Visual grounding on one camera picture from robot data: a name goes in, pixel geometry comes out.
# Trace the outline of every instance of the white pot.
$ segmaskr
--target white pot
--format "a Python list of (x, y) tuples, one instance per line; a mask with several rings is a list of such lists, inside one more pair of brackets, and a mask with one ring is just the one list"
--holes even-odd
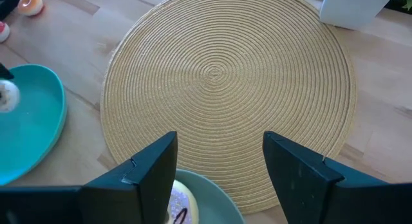
[(389, 0), (323, 0), (322, 22), (358, 30), (372, 22)]

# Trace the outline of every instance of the wooden table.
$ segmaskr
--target wooden table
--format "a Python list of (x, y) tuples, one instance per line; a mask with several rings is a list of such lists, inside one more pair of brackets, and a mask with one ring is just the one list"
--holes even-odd
[[(44, 0), (29, 18), (12, 14), (0, 44), (6, 67), (42, 64), (62, 79), (68, 118), (50, 154), (12, 185), (86, 183), (116, 166), (100, 126), (108, 60), (128, 29), (162, 0)], [(319, 8), (322, 0), (307, 0)], [(383, 9), (360, 32), (338, 29), (357, 74), (358, 104), (338, 161), (388, 182), (412, 181), (412, 16)], [(286, 223), (280, 207), (248, 223)]]

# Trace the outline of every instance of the bowl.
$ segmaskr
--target bowl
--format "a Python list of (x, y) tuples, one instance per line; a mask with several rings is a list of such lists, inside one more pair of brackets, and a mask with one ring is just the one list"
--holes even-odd
[(55, 145), (66, 119), (64, 88), (58, 76), (40, 65), (10, 69), (20, 104), (0, 113), (0, 185), (35, 167)]
[(199, 208), (199, 224), (245, 223), (231, 198), (206, 177), (177, 169), (175, 179), (182, 182), (196, 198)]

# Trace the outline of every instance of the light blue bowl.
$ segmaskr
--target light blue bowl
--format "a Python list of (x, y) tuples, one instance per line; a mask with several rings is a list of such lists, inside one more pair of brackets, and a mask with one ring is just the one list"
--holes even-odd
[(52, 70), (28, 64), (10, 70), (20, 104), (0, 113), (0, 185), (35, 167), (55, 145), (66, 120), (63, 85)]
[(206, 177), (177, 169), (176, 180), (182, 182), (196, 198), (199, 208), (199, 224), (245, 223), (231, 198)]

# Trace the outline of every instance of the round woven placemat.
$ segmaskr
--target round woven placemat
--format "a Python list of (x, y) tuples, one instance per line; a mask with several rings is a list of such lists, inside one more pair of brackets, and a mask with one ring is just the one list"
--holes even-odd
[(118, 163), (177, 131), (178, 167), (246, 214), (278, 204), (263, 132), (334, 157), (355, 97), (346, 50), (303, 0), (167, 0), (116, 50), (101, 116)]

